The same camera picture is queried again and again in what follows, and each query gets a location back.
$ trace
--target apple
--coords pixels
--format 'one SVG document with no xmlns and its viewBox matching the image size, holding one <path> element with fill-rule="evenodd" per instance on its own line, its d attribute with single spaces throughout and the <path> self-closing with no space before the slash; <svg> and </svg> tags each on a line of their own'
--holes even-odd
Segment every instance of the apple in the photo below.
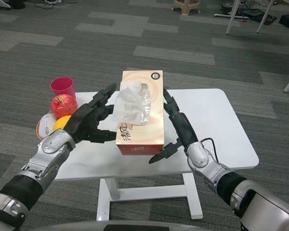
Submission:
<svg viewBox="0 0 289 231">
<path fill-rule="evenodd" d="M 61 94 L 54 97 L 51 109 L 57 119 L 63 116 L 70 116 L 78 109 L 77 102 L 73 96 Z"/>
</svg>

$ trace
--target white mouse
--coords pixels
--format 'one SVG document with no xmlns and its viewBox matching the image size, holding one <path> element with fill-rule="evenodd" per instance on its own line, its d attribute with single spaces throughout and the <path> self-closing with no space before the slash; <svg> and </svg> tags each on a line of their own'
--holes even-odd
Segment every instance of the white mouse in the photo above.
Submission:
<svg viewBox="0 0 289 231">
<path fill-rule="evenodd" d="M 45 138 L 52 134 L 53 126 L 56 123 L 57 119 L 52 113 L 48 113 L 40 119 L 39 122 L 39 136 Z"/>
</svg>

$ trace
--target power strip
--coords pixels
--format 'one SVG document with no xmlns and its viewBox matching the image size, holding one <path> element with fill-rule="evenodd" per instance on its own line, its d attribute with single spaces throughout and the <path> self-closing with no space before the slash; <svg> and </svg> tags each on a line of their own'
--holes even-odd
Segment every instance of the power strip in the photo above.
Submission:
<svg viewBox="0 0 289 231">
<path fill-rule="evenodd" d="M 55 1 L 44 0 L 44 2 L 48 5 L 56 5 L 62 3 L 62 0 L 55 0 Z"/>
</svg>

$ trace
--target pink cup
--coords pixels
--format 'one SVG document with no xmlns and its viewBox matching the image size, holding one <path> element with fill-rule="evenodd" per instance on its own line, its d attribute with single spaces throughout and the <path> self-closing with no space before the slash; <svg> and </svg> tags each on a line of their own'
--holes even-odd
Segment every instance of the pink cup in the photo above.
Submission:
<svg viewBox="0 0 289 231">
<path fill-rule="evenodd" d="M 74 81 L 69 77 L 60 77 L 50 84 L 56 95 L 68 94 L 76 99 Z"/>
</svg>

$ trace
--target orange tissue box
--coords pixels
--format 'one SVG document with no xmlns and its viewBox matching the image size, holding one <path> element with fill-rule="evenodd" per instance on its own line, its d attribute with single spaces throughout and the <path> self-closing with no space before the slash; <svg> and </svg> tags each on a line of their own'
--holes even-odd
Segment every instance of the orange tissue box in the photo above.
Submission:
<svg viewBox="0 0 289 231">
<path fill-rule="evenodd" d="M 164 147 L 163 71 L 123 71 L 122 82 L 138 80 L 150 93 L 150 114 L 144 126 L 118 123 L 116 144 L 123 155 L 155 155 Z"/>
</svg>

